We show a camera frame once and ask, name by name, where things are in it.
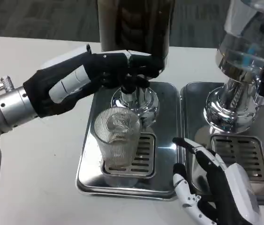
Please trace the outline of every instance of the clear plastic cup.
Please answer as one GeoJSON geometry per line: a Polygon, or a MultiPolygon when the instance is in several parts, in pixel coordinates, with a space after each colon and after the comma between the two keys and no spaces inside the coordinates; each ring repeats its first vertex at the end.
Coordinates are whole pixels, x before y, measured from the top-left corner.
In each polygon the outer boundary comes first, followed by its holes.
{"type": "Polygon", "coordinates": [[[131,165],[141,128],[138,116],[124,107],[106,109],[96,117],[93,134],[106,166],[120,168],[131,165]]]}

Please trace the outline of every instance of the robotic arm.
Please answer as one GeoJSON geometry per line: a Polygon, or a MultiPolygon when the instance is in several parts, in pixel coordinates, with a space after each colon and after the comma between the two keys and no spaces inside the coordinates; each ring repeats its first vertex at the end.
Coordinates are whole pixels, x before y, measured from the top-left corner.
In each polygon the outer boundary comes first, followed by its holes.
{"type": "Polygon", "coordinates": [[[173,142],[196,156],[207,172],[211,198],[196,195],[183,164],[175,164],[173,184],[183,209],[200,225],[259,225],[260,209],[245,170],[237,163],[229,167],[219,154],[187,138],[173,142]]]}
{"type": "Polygon", "coordinates": [[[74,108],[77,101],[102,86],[121,86],[125,93],[146,88],[159,75],[162,60],[150,54],[115,51],[94,54],[89,45],[45,63],[22,87],[11,79],[0,82],[0,135],[36,117],[59,115],[74,108]]]}

